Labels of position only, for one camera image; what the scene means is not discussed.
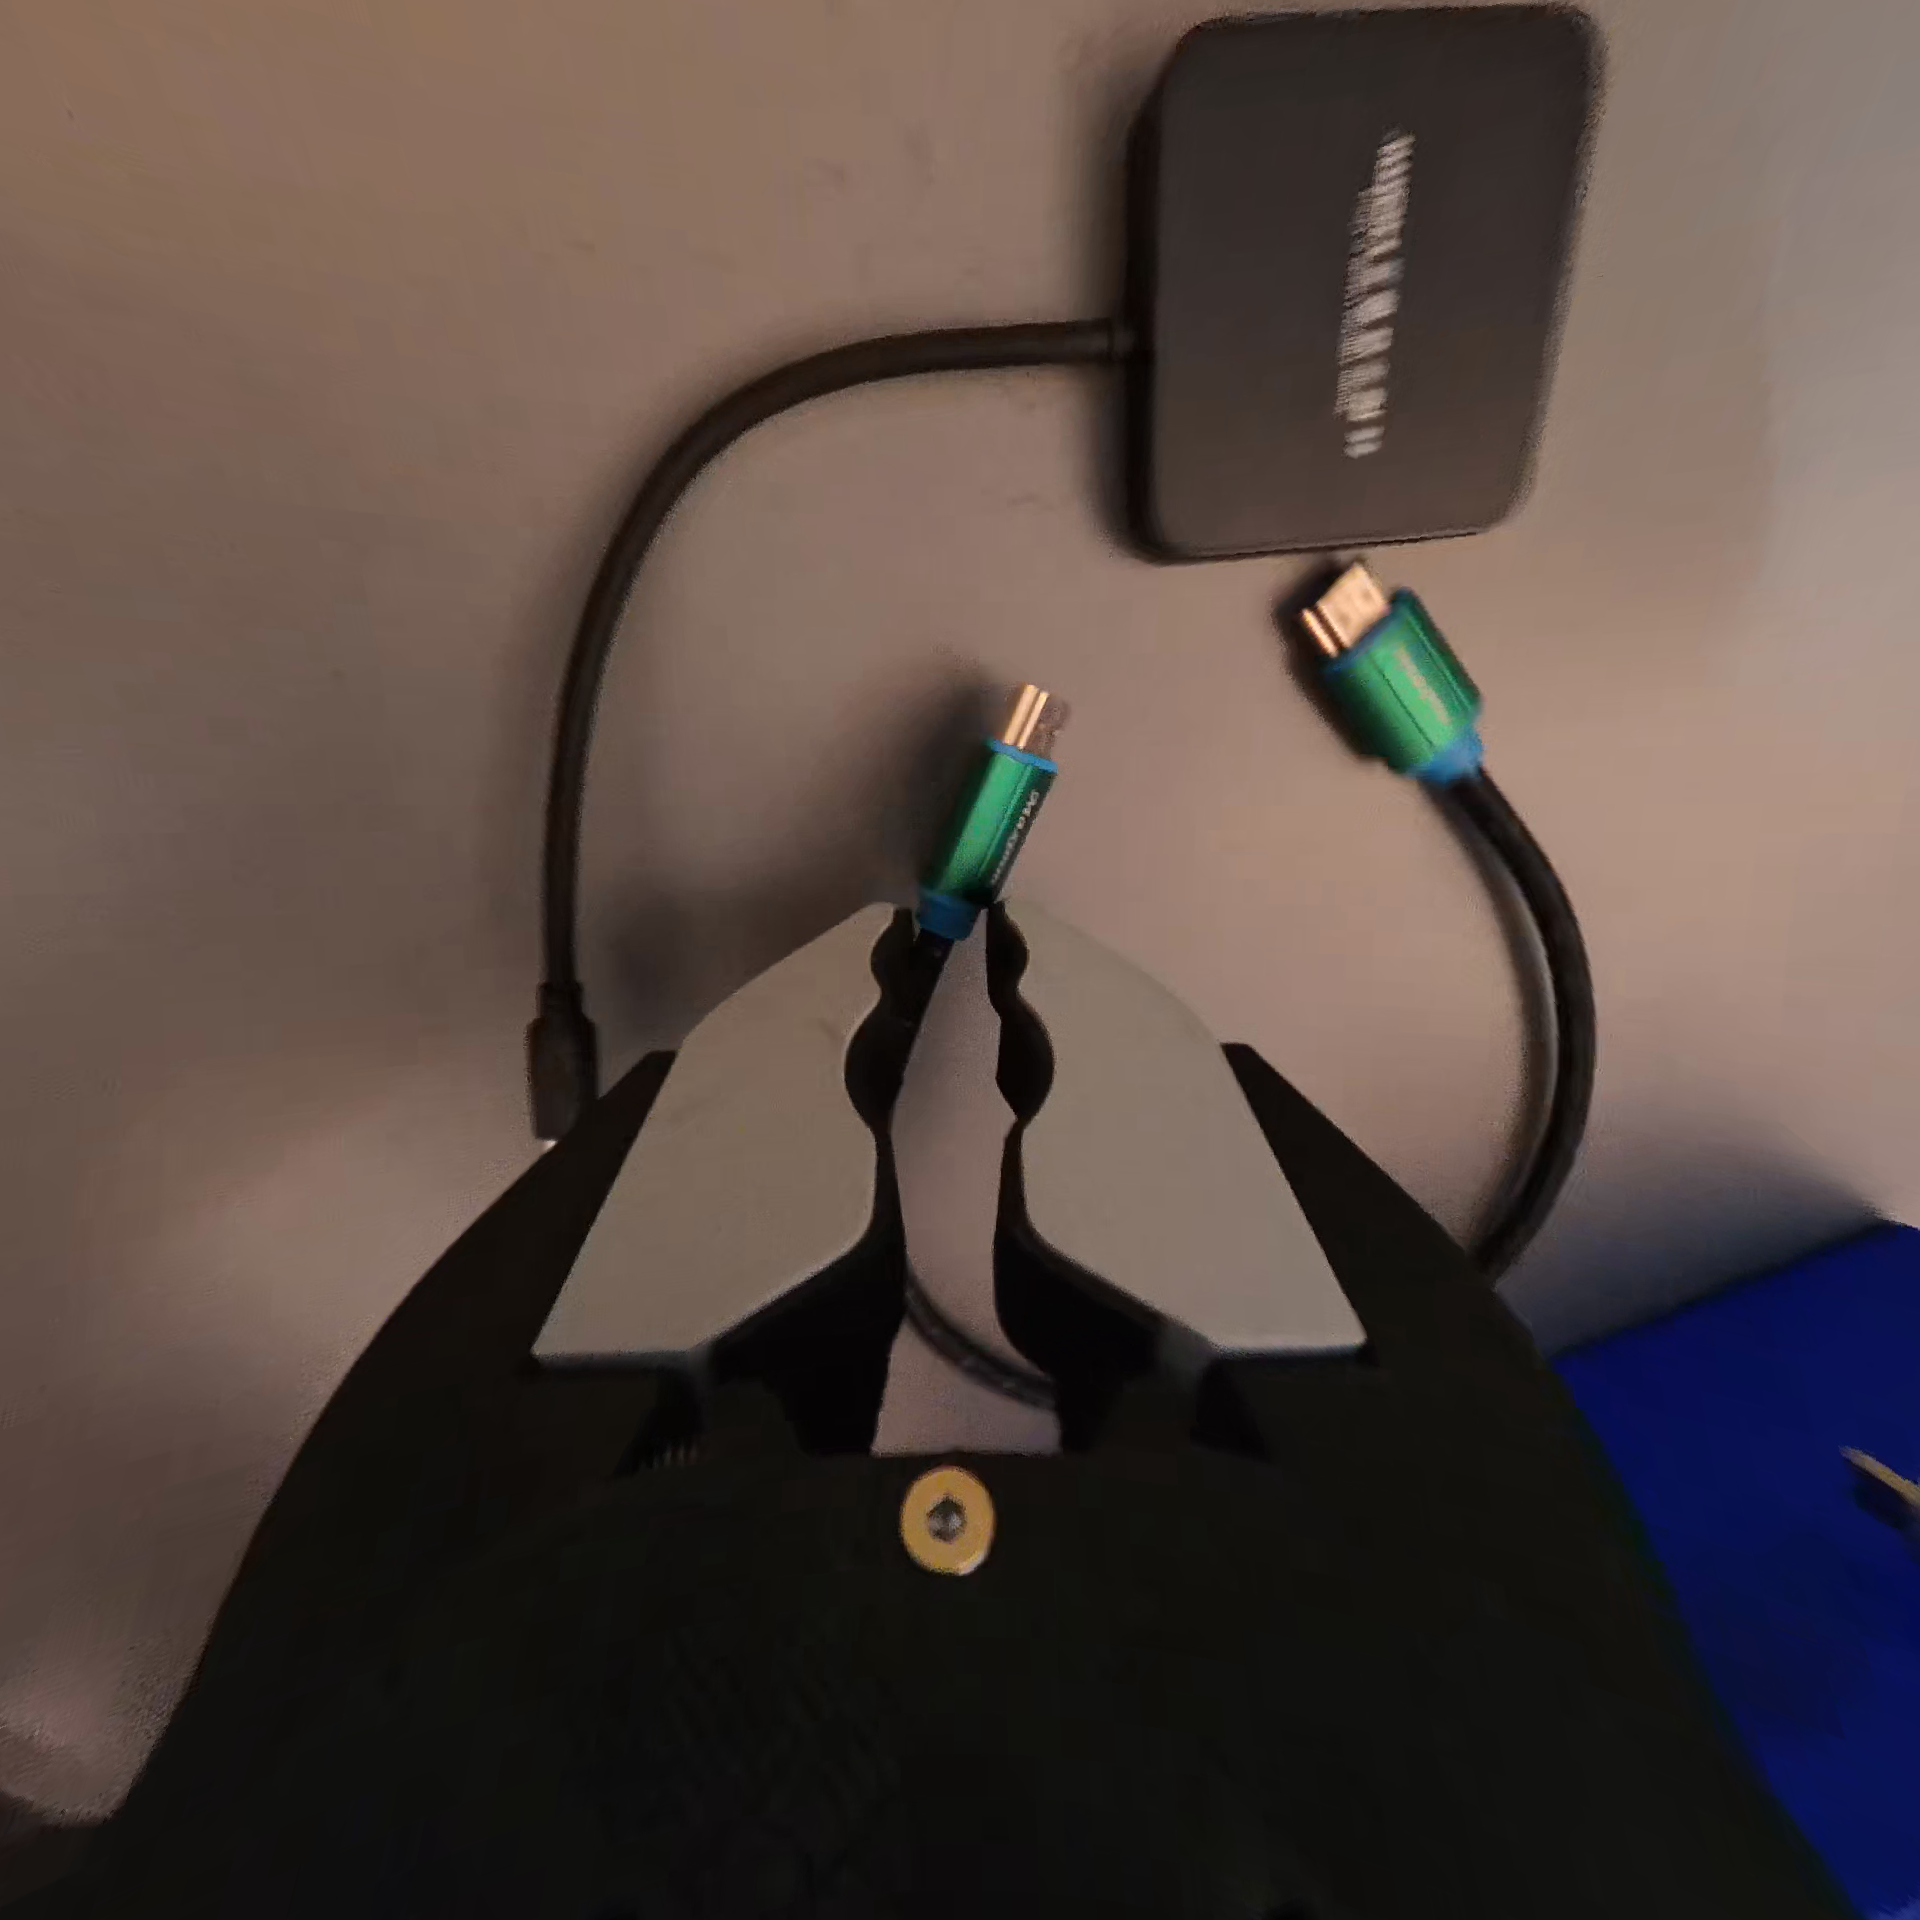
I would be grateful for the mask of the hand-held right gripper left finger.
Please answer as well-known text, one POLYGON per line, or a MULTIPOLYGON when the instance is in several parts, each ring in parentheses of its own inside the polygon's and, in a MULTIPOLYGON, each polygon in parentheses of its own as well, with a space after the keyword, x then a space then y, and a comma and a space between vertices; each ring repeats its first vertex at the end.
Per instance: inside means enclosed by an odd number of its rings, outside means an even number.
POLYGON ((533 1347, 664 1376, 688 1419, 755 1389, 809 1454, 869 1454, 906 1318, 893 1115, 915 923, 837 920, 692 1027, 533 1347))

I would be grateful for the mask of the black HDMI switch box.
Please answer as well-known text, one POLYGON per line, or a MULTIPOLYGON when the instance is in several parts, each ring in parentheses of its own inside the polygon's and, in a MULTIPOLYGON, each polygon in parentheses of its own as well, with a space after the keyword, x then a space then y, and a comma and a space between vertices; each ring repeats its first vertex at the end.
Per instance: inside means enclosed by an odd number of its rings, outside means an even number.
POLYGON ((1524 498, 1596 26, 1566 5, 1193 27, 1128 152, 1125 510, 1163 562, 1467 538, 1524 498))

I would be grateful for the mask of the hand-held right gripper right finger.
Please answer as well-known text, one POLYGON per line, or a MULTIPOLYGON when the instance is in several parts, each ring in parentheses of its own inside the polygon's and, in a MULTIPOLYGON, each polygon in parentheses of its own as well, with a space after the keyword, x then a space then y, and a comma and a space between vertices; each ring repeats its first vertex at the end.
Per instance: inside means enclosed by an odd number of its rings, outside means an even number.
POLYGON ((1242 1440, 1235 1371, 1341 1364, 1363 1320, 1206 1021, 1032 902, 988 923, 1001 1331, 1054 1392, 1061 1442, 1242 1440))

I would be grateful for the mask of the blue plastic bin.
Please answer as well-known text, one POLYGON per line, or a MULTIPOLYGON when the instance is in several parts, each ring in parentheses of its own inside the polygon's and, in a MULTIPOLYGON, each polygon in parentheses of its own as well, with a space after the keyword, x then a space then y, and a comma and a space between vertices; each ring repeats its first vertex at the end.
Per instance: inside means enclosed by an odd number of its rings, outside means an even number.
POLYGON ((1881 1224, 1552 1360, 1748 1758, 1864 1916, 1916 1916, 1917 1231, 1881 1224))

